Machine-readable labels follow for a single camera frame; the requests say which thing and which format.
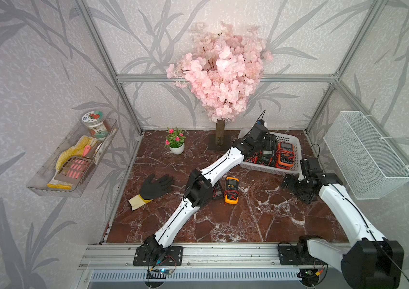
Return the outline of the small black multimeter front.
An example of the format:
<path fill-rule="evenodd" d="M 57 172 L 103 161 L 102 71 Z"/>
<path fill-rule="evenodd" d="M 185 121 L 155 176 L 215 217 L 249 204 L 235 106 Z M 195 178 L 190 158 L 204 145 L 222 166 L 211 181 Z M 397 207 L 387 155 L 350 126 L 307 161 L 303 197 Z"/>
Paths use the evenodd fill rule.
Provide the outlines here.
<path fill-rule="evenodd" d="M 257 163 L 264 166 L 274 167 L 276 160 L 275 150 L 264 150 L 258 155 Z"/>

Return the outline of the orange multimeter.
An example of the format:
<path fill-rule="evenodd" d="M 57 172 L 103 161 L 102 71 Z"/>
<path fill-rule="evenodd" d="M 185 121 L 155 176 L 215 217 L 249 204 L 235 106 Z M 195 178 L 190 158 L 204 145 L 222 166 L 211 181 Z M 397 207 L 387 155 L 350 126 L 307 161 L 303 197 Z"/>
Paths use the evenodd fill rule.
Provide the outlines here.
<path fill-rule="evenodd" d="M 277 157 L 275 163 L 277 168 L 289 170 L 294 166 L 295 152 L 292 144 L 286 142 L 278 143 L 275 156 Z"/>

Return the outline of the yellow ANENG multimeter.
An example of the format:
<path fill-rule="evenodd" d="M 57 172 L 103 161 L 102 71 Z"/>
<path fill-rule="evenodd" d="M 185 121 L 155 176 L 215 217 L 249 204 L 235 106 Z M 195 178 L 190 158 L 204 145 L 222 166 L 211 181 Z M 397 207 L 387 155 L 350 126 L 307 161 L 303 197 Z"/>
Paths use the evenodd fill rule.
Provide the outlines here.
<path fill-rule="evenodd" d="M 227 204 L 236 205 L 239 201 L 239 179 L 234 177 L 226 178 L 226 188 L 224 191 L 224 201 Z"/>

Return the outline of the small black clamp multimeter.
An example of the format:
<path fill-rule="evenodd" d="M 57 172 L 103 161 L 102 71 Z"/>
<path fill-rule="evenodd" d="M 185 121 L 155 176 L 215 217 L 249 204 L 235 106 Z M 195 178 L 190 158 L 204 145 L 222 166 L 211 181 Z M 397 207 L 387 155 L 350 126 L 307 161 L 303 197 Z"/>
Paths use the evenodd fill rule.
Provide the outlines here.
<path fill-rule="evenodd" d="M 213 200 L 222 199 L 224 197 L 223 188 L 221 186 L 220 181 L 217 181 L 213 186 Z"/>

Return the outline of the large green multimeter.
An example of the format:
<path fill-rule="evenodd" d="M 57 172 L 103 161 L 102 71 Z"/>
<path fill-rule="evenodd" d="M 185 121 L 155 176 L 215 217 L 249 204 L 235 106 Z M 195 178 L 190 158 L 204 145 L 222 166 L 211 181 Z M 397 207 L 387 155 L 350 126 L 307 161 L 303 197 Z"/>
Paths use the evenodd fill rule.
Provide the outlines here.
<path fill-rule="evenodd" d="M 269 134 L 264 139 L 263 154 L 275 154 L 278 146 L 277 138 L 274 134 Z"/>

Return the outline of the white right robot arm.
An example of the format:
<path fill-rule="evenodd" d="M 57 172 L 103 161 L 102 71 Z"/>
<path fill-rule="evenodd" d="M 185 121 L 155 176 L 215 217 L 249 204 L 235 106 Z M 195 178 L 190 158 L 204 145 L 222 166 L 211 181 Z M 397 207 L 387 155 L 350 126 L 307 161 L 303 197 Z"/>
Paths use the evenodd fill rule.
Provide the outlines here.
<path fill-rule="evenodd" d="M 364 216 L 335 173 L 325 173 L 316 158 L 300 161 L 298 176 L 285 175 L 281 186 L 306 204 L 320 198 L 343 228 L 350 248 L 316 236 L 301 236 L 291 255 L 279 252 L 281 263 L 295 258 L 302 264 L 320 263 L 339 271 L 353 289 L 396 289 L 399 287 L 404 249 L 386 238 Z"/>

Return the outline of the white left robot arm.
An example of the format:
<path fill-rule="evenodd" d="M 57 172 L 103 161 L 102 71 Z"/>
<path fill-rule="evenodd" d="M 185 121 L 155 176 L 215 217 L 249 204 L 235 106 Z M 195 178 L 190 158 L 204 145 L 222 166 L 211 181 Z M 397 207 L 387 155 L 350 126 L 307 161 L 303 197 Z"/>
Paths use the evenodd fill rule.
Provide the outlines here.
<path fill-rule="evenodd" d="M 166 223 L 144 241 L 144 248 L 153 260 L 163 260 L 179 231 L 188 219 L 205 207 L 212 198 L 213 187 L 228 171 L 243 163 L 249 157 L 262 152 L 269 130 L 263 120 L 257 120 L 251 130 L 234 141 L 229 150 L 216 162 L 198 171 L 194 169 L 186 185 L 184 196 L 178 208 Z"/>

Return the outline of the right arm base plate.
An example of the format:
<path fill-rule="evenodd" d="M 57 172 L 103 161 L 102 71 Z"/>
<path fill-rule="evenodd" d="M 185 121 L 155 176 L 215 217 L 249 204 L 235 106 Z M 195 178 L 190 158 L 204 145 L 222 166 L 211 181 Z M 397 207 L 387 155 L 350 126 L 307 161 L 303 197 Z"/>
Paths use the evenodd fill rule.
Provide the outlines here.
<path fill-rule="evenodd" d="M 277 247 L 281 265 L 293 266 L 320 266 L 326 267 L 326 263 L 311 256 L 307 250 L 307 244 L 280 242 Z"/>

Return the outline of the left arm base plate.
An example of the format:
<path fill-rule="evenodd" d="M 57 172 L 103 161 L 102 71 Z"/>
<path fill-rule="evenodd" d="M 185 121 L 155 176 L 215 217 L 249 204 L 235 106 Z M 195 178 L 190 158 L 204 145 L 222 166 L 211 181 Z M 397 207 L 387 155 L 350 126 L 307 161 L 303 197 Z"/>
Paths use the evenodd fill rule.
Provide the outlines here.
<path fill-rule="evenodd" d="M 155 267 L 155 266 L 181 266 L 184 256 L 183 246 L 171 246 L 166 249 L 163 258 L 150 256 L 145 246 L 136 249 L 133 266 L 135 267 Z"/>

